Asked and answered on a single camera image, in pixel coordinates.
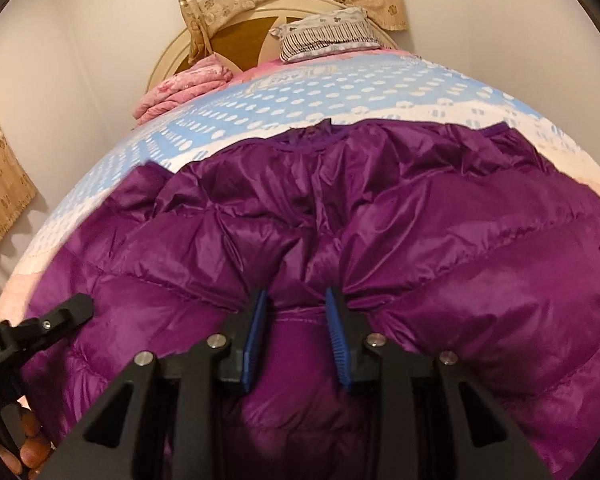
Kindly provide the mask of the person's left hand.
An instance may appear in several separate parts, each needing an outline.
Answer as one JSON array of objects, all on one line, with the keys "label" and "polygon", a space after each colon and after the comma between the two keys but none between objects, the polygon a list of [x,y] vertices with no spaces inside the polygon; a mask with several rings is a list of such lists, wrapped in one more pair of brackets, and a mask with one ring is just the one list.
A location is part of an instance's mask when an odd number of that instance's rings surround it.
[{"label": "person's left hand", "polygon": [[29,479],[36,479],[53,454],[54,448],[35,414],[20,406],[19,417],[24,434],[23,444],[16,455],[0,444],[0,457],[12,474],[20,476],[26,472]]}]

